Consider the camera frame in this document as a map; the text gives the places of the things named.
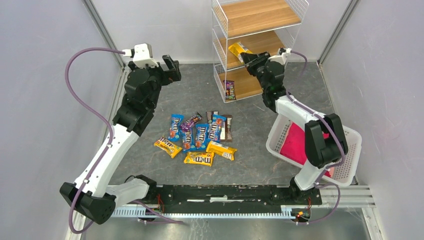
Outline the yellow candy bag top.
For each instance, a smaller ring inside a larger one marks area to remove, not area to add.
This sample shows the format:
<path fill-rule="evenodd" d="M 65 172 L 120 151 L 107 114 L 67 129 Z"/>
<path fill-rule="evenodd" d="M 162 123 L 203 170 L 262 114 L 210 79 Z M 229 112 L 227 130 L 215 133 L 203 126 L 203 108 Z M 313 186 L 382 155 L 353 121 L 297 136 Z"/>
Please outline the yellow candy bag top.
<path fill-rule="evenodd" d="M 253 54 L 247 47 L 245 47 L 241 42 L 235 42 L 228 47 L 228 50 L 237 57 L 240 63 L 244 63 L 244 60 L 241 56 L 241 53 Z"/>

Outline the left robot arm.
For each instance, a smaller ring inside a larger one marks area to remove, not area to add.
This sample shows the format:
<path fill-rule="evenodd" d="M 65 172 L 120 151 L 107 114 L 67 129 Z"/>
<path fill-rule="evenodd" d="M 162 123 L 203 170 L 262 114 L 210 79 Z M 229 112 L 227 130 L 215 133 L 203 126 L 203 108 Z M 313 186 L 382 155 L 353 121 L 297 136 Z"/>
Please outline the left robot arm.
<path fill-rule="evenodd" d="M 141 67 L 130 62 L 124 95 L 107 136 L 86 170 L 73 182 L 65 182 L 60 194 L 76 212 L 96 224 L 105 223 L 116 208 L 151 194 L 155 181 L 137 176 L 120 185 L 109 186 L 118 165 L 131 146 L 141 137 L 154 117 L 163 86 L 181 80 L 180 63 L 163 55 L 167 69 L 160 63 Z"/>

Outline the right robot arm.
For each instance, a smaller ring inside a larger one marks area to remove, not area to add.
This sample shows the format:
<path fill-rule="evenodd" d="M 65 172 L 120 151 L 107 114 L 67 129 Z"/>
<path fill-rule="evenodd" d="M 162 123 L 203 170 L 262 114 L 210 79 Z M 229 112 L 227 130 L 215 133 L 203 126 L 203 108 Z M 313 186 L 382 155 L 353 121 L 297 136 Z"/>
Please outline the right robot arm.
<path fill-rule="evenodd" d="M 262 88 L 262 100 L 273 112 L 288 118 L 305 134 L 306 161 L 291 183 L 297 190 L 317 187 L 329 168 L 341 165 L 349 151 L 341 118 L 309 108 L 284 87 L 285 68 L 290 54 L 302 53 L 280 48 L 276 55 L 242 52 L 240 57 L 248 73 L 256 77 Z"/>

